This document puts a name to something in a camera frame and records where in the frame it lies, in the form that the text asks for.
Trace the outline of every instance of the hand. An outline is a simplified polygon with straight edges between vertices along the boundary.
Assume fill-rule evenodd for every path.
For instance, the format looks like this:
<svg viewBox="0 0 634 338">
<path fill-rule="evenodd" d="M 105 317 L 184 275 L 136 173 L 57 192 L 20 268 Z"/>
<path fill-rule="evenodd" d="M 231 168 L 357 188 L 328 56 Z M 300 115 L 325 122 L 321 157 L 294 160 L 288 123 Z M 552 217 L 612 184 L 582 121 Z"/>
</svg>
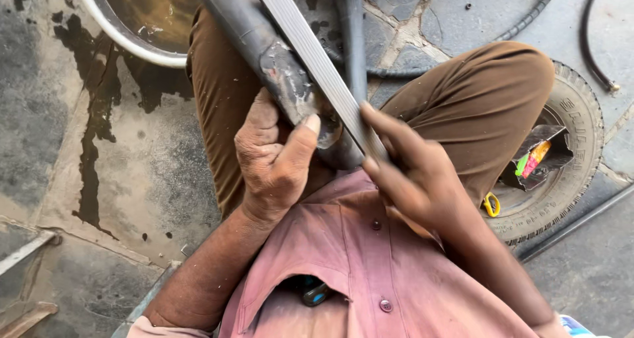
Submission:
<svg viewBox="0 0 634 338">
<path fill-rule="evenodd" d="M 250 219 L 273 225 L 304 190 L 321 125 L 318 115 L 306 117 L 282 145 L 279 119 L 273 97 L 262 88 L 234 139 L 247 187 L 242 211 Z"/>
<path fill-rule="evenodd" d="M 475 207 L 438 142 L 422 139 L 406 123 L 369 104 L 361 107 L 361 116 L 403 170 L 373 158 L 366 158 L 362 164 L 382 195 L 388 197 L 387 204 L 393 204 L 426 230 L 436 230 L 441 237 L 451 233 L 456 225 L 463 225 L 460 220 L 474 217 L 473 213 L 464 215 Z"/>
</svg>

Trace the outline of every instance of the shirt button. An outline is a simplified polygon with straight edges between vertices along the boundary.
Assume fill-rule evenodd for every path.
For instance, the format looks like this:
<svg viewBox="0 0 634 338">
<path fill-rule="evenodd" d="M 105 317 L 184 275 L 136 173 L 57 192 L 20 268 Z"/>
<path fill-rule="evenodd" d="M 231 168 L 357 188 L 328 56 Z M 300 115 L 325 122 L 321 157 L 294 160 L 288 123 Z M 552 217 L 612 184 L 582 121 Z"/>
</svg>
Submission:
<svg viewBox="0 0 634 338">
<path fill-rule="evenodd" d="M 381 307 L 381 311 L 384 311 L 385 313 L 392 312 L 392 303 L 388 300 L 382 300 L 378 306 Z"/>
</svg>

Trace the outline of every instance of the brown pants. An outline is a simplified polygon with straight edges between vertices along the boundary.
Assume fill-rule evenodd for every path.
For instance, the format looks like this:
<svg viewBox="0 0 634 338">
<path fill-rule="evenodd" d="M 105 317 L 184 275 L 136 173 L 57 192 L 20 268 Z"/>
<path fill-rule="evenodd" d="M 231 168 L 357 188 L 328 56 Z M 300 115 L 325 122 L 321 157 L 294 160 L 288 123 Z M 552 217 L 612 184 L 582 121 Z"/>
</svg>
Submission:
<svg viewBox="0 0 634 338">
<path fill-rule="evenodd" d="M 225 219 L 241 203 L 245 190 L 233 137 L 262 85 L 204 9 L 194 18 L 187 72 Z M 382 110 L 399 116 L 423 138 L 440 142 L 478 204 L 530 132 L 554 78 L 552 62 L 535 48 L 492 43 L 407 83 Z M 318 161 L 309 172 L 307 191 L 334 174 Z"/>
</svg>

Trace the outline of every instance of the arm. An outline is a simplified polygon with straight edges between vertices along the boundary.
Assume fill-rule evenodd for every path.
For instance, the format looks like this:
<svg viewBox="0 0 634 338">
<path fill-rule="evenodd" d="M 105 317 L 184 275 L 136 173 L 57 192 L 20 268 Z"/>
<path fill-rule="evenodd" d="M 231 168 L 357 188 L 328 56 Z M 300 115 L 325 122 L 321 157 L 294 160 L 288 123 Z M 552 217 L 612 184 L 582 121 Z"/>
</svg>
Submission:
<svg viewBox="0 0 634 338">
<path fill-rule="evenodd" d="M 568 337 L 535 284 L 488 227 L 440 144 L 407 124 L 363 106 L 400 169 L 367 158 L 363 168 L 400 214 L 442 238 L 450 260 L 509 305 L 543 337 Z"/>
<path fill-rule="evenodd" d="M 214 330 L 251 261 L 306 185 L 320 119 L 308 116 L 277 143 L 279 114 L 260 91 L 236 134 L 246 184 L 242 204 L 202 243 L 157 294 L 143 316 L 154 326 Z"/>
</svg>

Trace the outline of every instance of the man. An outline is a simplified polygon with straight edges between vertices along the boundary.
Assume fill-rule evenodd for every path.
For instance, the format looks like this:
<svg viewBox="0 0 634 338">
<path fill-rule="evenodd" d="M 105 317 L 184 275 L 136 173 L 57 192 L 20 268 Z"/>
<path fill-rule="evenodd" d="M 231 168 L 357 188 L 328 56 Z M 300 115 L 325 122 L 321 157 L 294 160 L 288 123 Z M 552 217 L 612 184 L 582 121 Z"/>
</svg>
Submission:
<svg viewBox="0 0 634 338">
<path fill-rule="evenodd" d="M 367 158 L 335 173 L 313 158 L 319 117 L 288 134 L 204 9 L 190 45 L 225 220 L 129 337 L 205 337 L 221 321 L 220 337 L 567 336 L 476 207 L 542 110 L 550 59 L 501 42 L 439 65 L 361 109 L 400 169 Z M 297 275 L 333 293 L 309 307 Z"/>
</svg>

